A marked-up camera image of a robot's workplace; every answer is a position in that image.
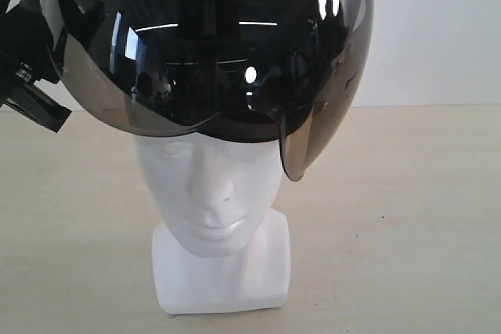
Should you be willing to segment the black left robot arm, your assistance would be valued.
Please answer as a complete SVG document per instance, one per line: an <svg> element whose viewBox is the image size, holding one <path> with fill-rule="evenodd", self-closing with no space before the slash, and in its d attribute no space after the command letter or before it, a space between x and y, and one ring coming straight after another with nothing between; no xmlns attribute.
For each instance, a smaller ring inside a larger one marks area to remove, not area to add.
<svg viewBox="0 0 501 334"><path fill-rule="evenodd" d="M36 83L60 82L40 0L1 0L1 106L58 132L71 115Z"/></svg>

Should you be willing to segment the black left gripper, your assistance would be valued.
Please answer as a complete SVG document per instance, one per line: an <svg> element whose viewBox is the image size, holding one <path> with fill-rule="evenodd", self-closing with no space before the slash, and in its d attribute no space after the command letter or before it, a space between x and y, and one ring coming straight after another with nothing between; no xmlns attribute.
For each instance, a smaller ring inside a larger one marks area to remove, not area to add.
<svg viewBox="0 0 501 334"><path fill-rule="evenodd" d="M11 9L1 15L1 106L56 133L71 110L36 86L38 81L59 82L45 33L36 12Z"/></svg>

